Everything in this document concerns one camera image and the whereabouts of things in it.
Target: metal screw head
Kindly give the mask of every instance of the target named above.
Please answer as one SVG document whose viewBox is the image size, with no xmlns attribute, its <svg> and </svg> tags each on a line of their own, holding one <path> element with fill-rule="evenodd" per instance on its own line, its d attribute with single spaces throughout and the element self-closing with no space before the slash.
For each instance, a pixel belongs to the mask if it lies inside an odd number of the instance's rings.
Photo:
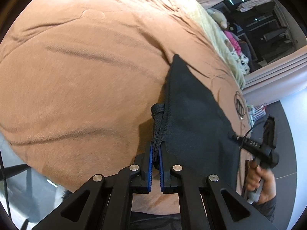
<svg viewBox="0 0 307 230">
<path fill-rule="evenodd" d="M 139 169 L 139 166 L 137 164 L 132 164 L 130 165 L 129 169 L 132 171 L 137 171 Z"/>
<path fill-rule="evenodd" d="M 102 175 L 94 175 L 93 176 L 93 180 L 95 181 L 95 182 L 100 182 L 101 180 L 102 180 Z"/>
<path fill-rule="evenodd" d="M 181 171 L 181 170 L 182 170 L 182 166 L 180 166 L 180 165 L 174 165 L 174 166 L 173 166 L 173 170 L 175 170 L 175 171 Z"/>
<path fill-rule="evenodd" d="M 213 182 L 217 182 L 219 180 L 219 177 L 217 175 L 210 175 L 209 179 Z"/>
</svg>

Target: white cloth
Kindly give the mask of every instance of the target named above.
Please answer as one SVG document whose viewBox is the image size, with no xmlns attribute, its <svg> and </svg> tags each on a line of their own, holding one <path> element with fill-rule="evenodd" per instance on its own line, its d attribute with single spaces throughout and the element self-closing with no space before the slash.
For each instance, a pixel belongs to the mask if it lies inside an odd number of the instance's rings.
<svg viewBox="0 0 307 230">
<path fill-rule="evenodd" d="M 244 2 L 244 3 L 241 3 L 238 6 L 238 10 L 241 11 L 241 12 L 246 12 L 246 11 L 251 10 L 253 7 L 256 7 L 256 6 L 259 6 L 261 4 L 271 2 L 271 1 L 272 0 L 250 0 L 250 1 L 247 1 L 247 2 Z"/>
<path fill-rule="evenodd" d="M 242 54 L 240 56 L 240 61 L 241 61 L 241 65 L 243 66 L 245 72 L 246 72 L 246 75 L 250 74 L 250 67 L 248 66 L 248 62 L 249 62 L 249 59 L 248 57 L 246 57 L 245 54 Z"/>
</svg>

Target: light green blanket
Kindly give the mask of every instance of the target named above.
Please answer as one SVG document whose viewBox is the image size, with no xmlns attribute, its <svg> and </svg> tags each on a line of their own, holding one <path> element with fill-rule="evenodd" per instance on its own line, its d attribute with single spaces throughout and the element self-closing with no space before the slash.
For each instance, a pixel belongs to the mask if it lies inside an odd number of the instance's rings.
<svg viewBox="0 0 307 230">
<path fill-rule="evenodd" d="M 196 0 L 176 0 L 176 2 L 182 6 L 185 13 L 201 26 L 215 51 L 224 63 L 230 67 L 235 80 L 240 88 L 243 89 L 245 86 L 245 71 L 236 61 L 234 57 L 235 54 L 231 53 L 229 48 L 226 46 L 225 39 L 227 39 L 227 37 L 223 32 L 221 32 L 218 24 Z"/>
</svg>

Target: stuffed animal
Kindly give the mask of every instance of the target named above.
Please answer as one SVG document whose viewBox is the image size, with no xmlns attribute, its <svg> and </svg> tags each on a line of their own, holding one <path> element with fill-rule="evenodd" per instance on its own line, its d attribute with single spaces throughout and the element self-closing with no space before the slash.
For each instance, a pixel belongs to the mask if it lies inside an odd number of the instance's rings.
<svg viewBox="0 0 307 230">
<path fill-rule="evenodd" d="M 222 29 L 226 29 L 228 27 L 227 19 L 221 11 L 215 8 L 209 8 L 206 9 L 206 11 L 217 22 L 217 24 L 219 24 Z"/>
</svg>

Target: blue gripper pad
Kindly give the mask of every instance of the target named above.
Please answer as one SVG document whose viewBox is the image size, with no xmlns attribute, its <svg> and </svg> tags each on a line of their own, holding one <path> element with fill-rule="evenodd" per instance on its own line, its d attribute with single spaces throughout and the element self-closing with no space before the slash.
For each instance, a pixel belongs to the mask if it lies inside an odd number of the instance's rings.
<svg viewBox="0 0 307 230">
<path fill-rule="evenodd" d="M 159 173 L 160 173 L 160 188 L 161 192 L 164 191 L 164 173 L 163 173 L 163 163 L 162 163 L 162 152 L 161 152 L 161 147 L 159 147 Z"/>
<path fill-rule="evenodd" d="M 148 168 L 148 192 L 151 192 L 151 184 L 152 184 L 152 175 L 153 175 L 153 146 L 152 143 L 150 145 L 150 155 L 149 155 L 149 168 Z"/>
</svg>

